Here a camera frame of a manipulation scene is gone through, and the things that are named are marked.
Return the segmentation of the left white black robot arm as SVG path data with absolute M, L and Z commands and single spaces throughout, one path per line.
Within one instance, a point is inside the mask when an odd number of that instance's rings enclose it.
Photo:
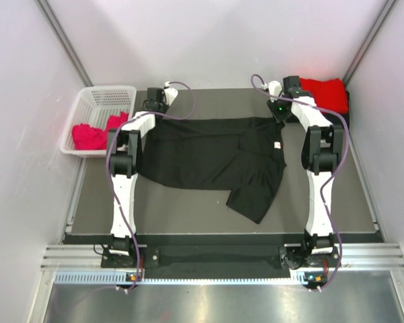
M 142 138 L 156 126 L 176 99 L 173 87 L 150 87 L 143 110 L 108 132 L 106 176 L 114 199 L 112 228 L 104 257 L 123 267 L 140 260 L 135 239 L 135 186 L 142 166 Z

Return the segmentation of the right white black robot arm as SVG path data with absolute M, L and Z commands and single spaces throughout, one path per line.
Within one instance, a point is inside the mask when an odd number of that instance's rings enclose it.
M 269 94 L 267 105 L 277 122 L 295 118 L 306 131 L 301 163 L 309 184 L 309 214 L 300 249 L 286 248 L 283 262 L 293 268 L 324 266 L 338 257 L 330 215 L 332 175 L 343 157 L 344 128 L 324 116 L 298 76 L 265 83 L 263 91 Z

